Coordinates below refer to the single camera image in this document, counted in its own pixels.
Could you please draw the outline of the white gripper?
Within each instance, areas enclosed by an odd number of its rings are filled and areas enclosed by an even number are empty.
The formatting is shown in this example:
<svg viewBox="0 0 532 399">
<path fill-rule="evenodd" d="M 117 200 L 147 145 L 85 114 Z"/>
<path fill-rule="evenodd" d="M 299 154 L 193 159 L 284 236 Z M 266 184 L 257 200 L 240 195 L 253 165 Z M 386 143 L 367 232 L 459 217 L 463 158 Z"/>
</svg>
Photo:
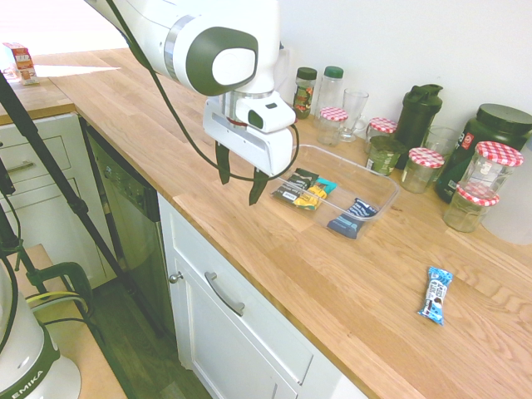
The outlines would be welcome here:
<svg viewBox="0 0 532 399">
<path fill-rule="evenodd" d="M 256 127 L 237 126 L 222 113 L 218 97 L 209 97 L 205 103 L 203 126 L 215 139 L 215 155 L 219 178 L 223 185 L 230 179 L 229 152 L 233 152 L 256 167 L 249 192 L 249 205 L 259 201 L 269 176 L 285 170 L 292 158 L 293 136 L 288 127 L 264 133 Z"/>
</svg>

